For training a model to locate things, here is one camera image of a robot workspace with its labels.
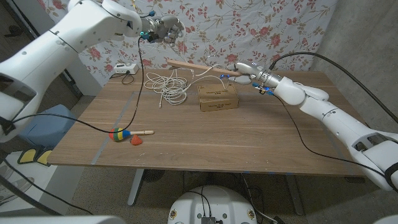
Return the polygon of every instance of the wooden rod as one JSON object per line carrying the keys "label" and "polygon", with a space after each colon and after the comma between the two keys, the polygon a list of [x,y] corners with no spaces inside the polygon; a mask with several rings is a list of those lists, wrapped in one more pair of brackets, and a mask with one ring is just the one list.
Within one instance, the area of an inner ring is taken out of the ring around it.
{"label": "wooden rod", "polygon": [[[180,62],[177,60],[167,60],[167,65],[171,65],[171,66],[174,66],[177,68],[189,68],[189,69],[202,70],[202,71],[206,71],[210,68],[210,67],[207,67],[204,65],[195,65],[192,63]],[[211,72],[213,74],[216,73],[217,75],[230,75],[230,76],[234,76],[234,77],[238,77],[238,76],[242,75],[239,72],[233,72],[233,71],[220,69],[220,68],[213,68],[209,72]]]}
{"label": "wooden rod", "polygon": [[133,134],[142,134],[142,135],[147,135],[147,134],[155,134],[154,131],[130,131],[130,135]]}

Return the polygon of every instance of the floral wallpaper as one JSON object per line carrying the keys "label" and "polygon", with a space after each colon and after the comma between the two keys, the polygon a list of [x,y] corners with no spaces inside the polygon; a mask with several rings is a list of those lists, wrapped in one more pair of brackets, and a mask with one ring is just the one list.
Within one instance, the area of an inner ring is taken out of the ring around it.
{"label": "floral wallpaper", "polygon": [[[335,10],[337,0],[114,0],[146,15],[173,14],[186,27],[187,43],[177,39],[168,44],[142,41],[144,68],[167,68],[166,60],[185,58],[190,63],[230,64],[249,60],[270,64],[289,52],[316,52]],[[67,13],[68,0],[38,0],[58,22]],[[107,40],[79,54],[86,68],[104,85],[114,74],[116,63],[138,63],[138,38]],[[279,70],[308,70],[311,56],[295,56],[277,64]]]}

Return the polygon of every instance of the small brown box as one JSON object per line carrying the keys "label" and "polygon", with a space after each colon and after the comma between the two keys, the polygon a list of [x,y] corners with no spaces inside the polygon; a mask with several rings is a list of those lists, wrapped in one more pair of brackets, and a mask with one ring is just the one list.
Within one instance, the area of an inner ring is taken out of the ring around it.
{"label": "small brown box", "polygon": [[232,84],[224,90],[220,84],[198,86],[200,111],[215,111],[238,108],[239,98]]}

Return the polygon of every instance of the electrical outlet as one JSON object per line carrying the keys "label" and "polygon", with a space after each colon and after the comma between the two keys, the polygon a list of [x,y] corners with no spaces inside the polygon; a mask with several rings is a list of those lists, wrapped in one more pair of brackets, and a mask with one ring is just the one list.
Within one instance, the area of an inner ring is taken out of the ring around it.
{"label": "electrical outlet", "polygon": [[117,63],[113,69],[117,74],[126,74],[129,71],[129,74],[133,75],[137,73],[138,65],[135,63]]}

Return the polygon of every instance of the table top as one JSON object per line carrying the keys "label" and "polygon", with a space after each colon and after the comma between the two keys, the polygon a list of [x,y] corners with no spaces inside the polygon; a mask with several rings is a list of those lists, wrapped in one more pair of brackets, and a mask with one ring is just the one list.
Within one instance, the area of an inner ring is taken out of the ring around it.
{"label": "table top", "polygon": [[[146,70],[170,76],[170,70]],[[362,121],[322,72],[276,72],[295,82],[325,90],[330,102]],[[191,79],[187,70],[179,76]],[[134,113],[142,75],[131,85],[111,79],[79,117],[98,128],[124,128]],[[197,86],[218,83],[215,78],[197,82],[187,91],[187,100],[177,106],[143,88],[136,117],[129,131],[154,130],[140,136],[133,146],[127,139],[114,142],[101,133],[75,123],[49,156],[54,165],[116,166],[143,169],[172,169],[219,172],[262,172],[305,175],[363,175],[355,166],[311,153],[300,142],[297,130],[284,107],[269,95],[260,95],[251,85],[234,84],[239,108],[201,112]],[[324,125],[287,105],[306,145],[319,153],[351,159],[348,150]]]}

